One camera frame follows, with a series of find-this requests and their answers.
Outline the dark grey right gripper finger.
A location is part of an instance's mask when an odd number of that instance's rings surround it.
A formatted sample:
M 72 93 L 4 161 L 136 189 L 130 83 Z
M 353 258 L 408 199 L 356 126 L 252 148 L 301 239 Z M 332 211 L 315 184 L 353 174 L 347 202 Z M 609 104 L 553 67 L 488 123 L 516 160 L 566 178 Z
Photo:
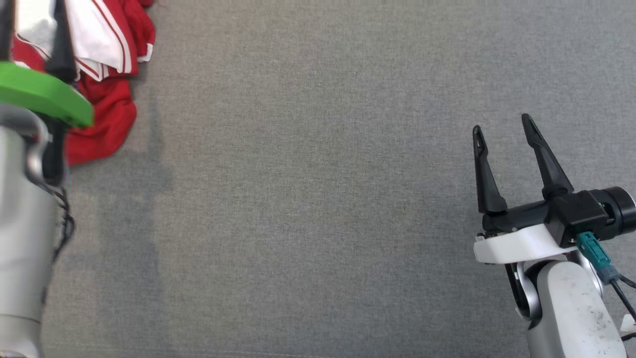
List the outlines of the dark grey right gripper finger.
M 479 125 L 473 127 L 473 150 L 476 174 L 477 205 L 482 214 L 498 214 L 507 210 L 488 161 L 488 147 Z
M 527 142 L 534 150 L 538 162 L 543 181 L 543 198 L 552 199 L 557 196 L 573 193 L 574 188 L 570 180 L 529 114 L 522 114 L 522 125 Z

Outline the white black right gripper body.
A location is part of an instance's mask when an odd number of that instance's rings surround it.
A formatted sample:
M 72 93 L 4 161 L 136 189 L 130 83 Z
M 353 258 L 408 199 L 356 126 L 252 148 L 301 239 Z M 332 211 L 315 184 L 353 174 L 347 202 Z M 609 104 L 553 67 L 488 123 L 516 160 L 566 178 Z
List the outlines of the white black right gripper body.
M 546 202 L 532 202 L 505 212 L 483 215 L 483 233 L 476 237 L 473 250 L 477 262 L 513 264 L 549 258 L 575 250 L 559 247 L 544 222 Z

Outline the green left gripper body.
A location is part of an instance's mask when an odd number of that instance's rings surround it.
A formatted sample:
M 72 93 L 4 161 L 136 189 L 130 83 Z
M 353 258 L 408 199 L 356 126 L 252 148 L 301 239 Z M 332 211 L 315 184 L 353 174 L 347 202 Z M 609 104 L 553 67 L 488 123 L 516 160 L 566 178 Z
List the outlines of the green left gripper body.
M 0 64 L 0 100 L 65 122 L 72 128 L 93 126 L 91 103 L 72 86 L 15 63 Z

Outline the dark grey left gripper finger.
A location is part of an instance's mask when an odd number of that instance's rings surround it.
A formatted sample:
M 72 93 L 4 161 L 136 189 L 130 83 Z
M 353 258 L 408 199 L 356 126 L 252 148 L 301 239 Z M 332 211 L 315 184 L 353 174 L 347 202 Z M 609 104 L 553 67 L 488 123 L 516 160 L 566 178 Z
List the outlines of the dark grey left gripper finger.
M 14 37 L 14 0 L 0 1 L 0 61 L 8 62 Z
M 77 64 L 65 0 L 55 1 L 54 19 L 57 28 L 50 58 L 45 63 L 45 73 L 64 83 L 75 83 Z

